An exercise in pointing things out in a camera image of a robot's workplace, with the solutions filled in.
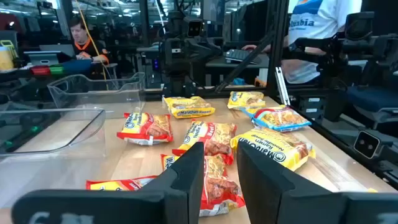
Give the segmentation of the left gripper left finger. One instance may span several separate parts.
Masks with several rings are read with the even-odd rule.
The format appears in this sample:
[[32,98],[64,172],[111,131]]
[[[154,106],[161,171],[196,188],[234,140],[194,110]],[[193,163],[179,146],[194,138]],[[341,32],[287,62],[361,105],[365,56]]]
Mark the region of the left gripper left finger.
[[204,145],[196,142],[136,191],[36,190],[11,209],[13,224],[197,224]]

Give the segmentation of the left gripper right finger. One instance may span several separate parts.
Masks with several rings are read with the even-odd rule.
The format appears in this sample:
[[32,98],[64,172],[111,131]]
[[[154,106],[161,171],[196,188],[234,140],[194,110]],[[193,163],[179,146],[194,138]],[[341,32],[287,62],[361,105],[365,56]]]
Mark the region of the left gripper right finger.
[[398,194],[331,192],[247,141],[237,166],[251,224],[398,224]]

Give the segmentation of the red beef ramen pack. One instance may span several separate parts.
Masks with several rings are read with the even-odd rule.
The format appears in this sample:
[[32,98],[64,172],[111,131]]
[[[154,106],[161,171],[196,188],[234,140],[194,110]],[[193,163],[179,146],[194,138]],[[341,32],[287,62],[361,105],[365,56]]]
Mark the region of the red beef ramen pack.
[[230,140],[235,136],[236,130],[237,126],[234,123],[212,123],[193,119],[182,145],[178,149],[172,149],[172,153],[181,156],[196,142],[202,142],[206,156],[220,155],[226,165],[231,165],[234,156]]
[[245,205],[241,189],[228,178],[222,157],[205,156],[199,217],[227,214]]
[[114,190],[114,191],[137,191],[157,176],[137,177],[134,179],[86,181],[86,190]]
[[122,130],[116,133],[119,139],[141,146],[174,140],[169,114],[125,113],[124,117]]

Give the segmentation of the yellow creamy chicken ramen pack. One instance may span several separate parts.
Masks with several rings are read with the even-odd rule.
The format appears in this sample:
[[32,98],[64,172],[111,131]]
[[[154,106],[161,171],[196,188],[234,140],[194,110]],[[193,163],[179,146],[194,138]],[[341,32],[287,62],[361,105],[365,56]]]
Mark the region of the yellow creamy chicken ramen pack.
[[216,109],[210,103],[199,96],[191,98],[184,97],[163,97],[164,105],[168,111],[177,119],[199,118],[215,113]]
[[304,165],[309,158],[316,158],[316,152],[310,143],[268,128],[252,129],[230,140],[234,151],[238,150],[239,143],[247,143],[292,171]]
[[227,107],[232,110],[264,107],[264,94],[258,91],[232,91]]

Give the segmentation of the blue ramen pack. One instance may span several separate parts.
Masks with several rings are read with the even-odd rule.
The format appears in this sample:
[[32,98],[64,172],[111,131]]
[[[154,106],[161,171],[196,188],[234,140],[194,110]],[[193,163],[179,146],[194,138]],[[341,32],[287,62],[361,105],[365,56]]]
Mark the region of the blue ramen pack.
[[268,108],[243,108],[241,111],[250,117],[255,127],[268,128],[281,133],[302,129],[312,124],[285,105]]

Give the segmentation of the clear plastic bin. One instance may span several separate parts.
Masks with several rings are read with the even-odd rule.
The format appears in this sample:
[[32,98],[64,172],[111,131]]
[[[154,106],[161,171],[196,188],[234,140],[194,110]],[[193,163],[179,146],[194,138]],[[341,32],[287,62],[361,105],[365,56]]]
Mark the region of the clear plastic bin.
[[145,84],[145,74],[138,72],[130,78],[114,80],[70,75],[49,83],[47,88],[57,108],[102,108],[112,119],[143,109]]

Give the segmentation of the black keyboard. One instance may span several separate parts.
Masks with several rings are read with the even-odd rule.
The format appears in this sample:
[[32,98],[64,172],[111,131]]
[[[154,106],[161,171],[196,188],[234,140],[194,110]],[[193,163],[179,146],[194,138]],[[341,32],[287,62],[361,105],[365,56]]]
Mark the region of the black keyboard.
[[249,56],[250,52],[246,50],[230,49],[224,53],[226,63],[242,62]]

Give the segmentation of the person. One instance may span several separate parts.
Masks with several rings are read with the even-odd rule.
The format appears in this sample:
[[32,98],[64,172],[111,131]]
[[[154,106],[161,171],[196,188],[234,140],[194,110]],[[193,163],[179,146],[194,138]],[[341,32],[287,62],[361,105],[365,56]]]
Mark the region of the person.
[[109,63],[108,51],[105,46],[90,38],[81,18],[73,17],[69,28],[73,37],[73,48],[76,59],[90,59],[94,63]]
[[[283,46],[299,38],[325,39],[344,31],[349,14],[361,11],[363,0],[298,0],[290,17]],[[312,84],[320,73],[317,64],[303,60],[282,61],[282,72],[290,85]]]

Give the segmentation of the clear bin with white label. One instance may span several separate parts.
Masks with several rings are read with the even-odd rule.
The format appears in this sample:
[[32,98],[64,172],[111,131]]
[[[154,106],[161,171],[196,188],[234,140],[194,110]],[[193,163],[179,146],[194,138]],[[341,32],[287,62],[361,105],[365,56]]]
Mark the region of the clear bin with white label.
[[102,109],[0,112],[0,208],[33,190],[82,189],[106,160]]

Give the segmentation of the blue seat cushion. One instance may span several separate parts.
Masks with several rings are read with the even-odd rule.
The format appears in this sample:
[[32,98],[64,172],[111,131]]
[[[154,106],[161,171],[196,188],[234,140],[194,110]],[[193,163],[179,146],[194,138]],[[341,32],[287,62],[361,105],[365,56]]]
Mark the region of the blue seat cushion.
[[383,108],[398,108],[398,92],[369,86],[351,86],[346,91],[350,103],[366,111],[378,112]]

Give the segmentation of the grey laptop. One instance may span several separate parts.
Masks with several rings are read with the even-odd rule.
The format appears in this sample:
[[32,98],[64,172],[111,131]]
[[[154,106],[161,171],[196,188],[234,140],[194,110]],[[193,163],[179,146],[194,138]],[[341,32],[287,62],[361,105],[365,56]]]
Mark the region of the grey laptop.
[[40,45],[40,50],[24,51],[32,65],[56,65],[75,58],[71,44]]

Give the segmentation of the red block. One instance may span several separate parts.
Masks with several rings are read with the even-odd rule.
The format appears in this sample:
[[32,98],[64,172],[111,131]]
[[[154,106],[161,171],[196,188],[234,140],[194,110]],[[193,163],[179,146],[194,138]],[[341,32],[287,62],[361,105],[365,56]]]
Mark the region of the red block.
[[33,74],[33,76],[37,77],[51,76],[50,67],[45,65],[38,65],[31,67],[30,71]]

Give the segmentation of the yellow container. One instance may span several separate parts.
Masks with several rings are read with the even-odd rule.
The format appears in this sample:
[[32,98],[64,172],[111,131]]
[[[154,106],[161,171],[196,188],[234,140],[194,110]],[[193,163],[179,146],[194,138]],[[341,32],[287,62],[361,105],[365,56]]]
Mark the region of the yellow container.
[[7,47],[0,46],[0,70],[10,70],[14,68],[13,56]]

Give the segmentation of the silver metal bracket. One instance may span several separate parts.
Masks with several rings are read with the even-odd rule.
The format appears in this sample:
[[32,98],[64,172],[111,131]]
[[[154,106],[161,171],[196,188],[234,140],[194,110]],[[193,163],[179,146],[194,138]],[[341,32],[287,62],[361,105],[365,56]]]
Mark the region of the silver metal bracket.
[[290,98],[287,92],[287,87],[284,80],[284,75],[280,67],[275,68],[275,76],[279,90],[280,100],[283,105],[290,106]]

